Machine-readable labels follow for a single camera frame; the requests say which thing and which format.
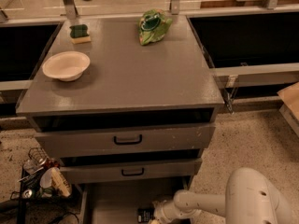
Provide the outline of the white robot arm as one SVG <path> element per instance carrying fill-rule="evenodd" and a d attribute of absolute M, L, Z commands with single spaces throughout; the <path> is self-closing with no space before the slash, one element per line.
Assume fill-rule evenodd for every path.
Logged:
<path fill-rule="evenodd" d="M 201 211 L 225 218 L 225 224 L 291 224 L 292 209 L 283 194 L 260 172 L 234 170 L 224 195 L 178 190 L 173 199 L 155 205 L 149 224 L 171 224 Z"/>

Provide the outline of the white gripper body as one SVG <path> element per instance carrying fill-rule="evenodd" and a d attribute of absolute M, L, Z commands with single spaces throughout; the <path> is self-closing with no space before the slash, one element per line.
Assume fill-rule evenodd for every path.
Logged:
<path fill-rule="evenodd" d="M 179 209 L 174 201 L 162 201 L 154 208 L 154 219 L 159 224 L 181 224 L 183 220 L 191 220 L 200 214 L 200 210 Z"/>

